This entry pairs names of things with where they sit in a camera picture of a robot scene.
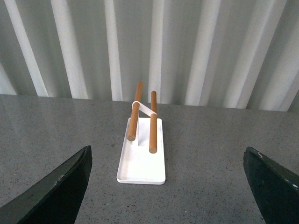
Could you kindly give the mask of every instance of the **white base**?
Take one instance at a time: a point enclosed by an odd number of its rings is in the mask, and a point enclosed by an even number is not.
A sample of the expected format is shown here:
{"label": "white base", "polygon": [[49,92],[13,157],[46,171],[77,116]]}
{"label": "white base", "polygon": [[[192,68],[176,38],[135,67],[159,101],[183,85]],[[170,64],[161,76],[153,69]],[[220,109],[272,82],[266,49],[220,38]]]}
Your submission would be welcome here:
{"label": "white base", "polygon": [[149,152],[150,118],[139,118],[138,146],[127,140],[128,119],[125,139],[123,141],[120,164],[117,171],[117,181],[135,184],[164,184],[165,163],[162,120],[157,119],[157,152]]}

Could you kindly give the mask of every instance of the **gray countertop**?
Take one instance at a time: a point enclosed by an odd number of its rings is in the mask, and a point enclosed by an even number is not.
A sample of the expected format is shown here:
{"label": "gray countertop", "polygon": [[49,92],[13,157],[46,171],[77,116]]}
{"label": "gray countertop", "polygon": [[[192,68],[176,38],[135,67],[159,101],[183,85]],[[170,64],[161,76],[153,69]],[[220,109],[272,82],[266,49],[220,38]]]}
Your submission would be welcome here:
{"label": "gray countertop", "polygon": [[158,105],[164,185],[118,183],[131,103],[0,95],[0,206],[86,145],[93,168],[76,223],[264,223],[243,154],[299,174],[299,115]]}

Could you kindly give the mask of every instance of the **white strap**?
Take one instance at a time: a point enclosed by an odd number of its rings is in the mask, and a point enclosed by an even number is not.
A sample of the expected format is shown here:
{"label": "white strap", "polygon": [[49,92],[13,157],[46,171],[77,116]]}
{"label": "white strap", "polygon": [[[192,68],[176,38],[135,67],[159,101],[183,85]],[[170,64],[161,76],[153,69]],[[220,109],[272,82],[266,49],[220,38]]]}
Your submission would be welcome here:
{"label": "white strap", "polygon": [[134,101],[132,103],[132,108],[133,108],[133,105],[134,103],[139,103],[139,110],[141,110],[143,113],[145,113],[146,115],[148,115],[149,117],[152,115],[152,114],[155,114],[157,115],[157,113],[155,113],[154,111],[152,111],[150,108],[148,108],[147,106],[143,105],[142,103],[140,103],[139,101]]}

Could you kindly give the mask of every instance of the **wooden dowel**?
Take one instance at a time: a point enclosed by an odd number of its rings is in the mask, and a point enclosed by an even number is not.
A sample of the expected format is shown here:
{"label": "wooden dowel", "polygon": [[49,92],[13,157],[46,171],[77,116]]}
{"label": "wooden dowel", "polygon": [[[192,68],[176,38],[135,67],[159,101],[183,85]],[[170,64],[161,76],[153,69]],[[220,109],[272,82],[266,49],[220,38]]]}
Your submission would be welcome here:
{"label": "wooden dowel", "polygon": [[[151,92],[151,110],[157,113],[157,93]],[[149,131],[149,152],[157,152],[157,115],[150,116],[150,131]]]}
{"label": "wooden dowel", "polygon": [[[143,85],[143,82],[139,82],[137,85],[135,101],[139,101],[139,102],[141,101],[142,85]],[[138,117],[139,117],[139,103],[134,103],[133,109],[132,109],[132,114],[131,114],[131,121],[130,121],[130,125],[129,125],[128,136],[127,136],[127,139],[129,141],[134,141],[136,138]]]}

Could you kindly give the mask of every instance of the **background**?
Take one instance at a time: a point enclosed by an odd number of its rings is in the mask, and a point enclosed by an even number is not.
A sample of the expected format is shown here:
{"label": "background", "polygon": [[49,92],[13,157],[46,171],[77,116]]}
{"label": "background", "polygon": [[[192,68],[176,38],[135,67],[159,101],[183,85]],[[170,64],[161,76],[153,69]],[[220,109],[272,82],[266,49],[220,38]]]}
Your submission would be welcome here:
{"label": "background", "polygon": [[297,0],[0,0],[0,93],[299,112]]}

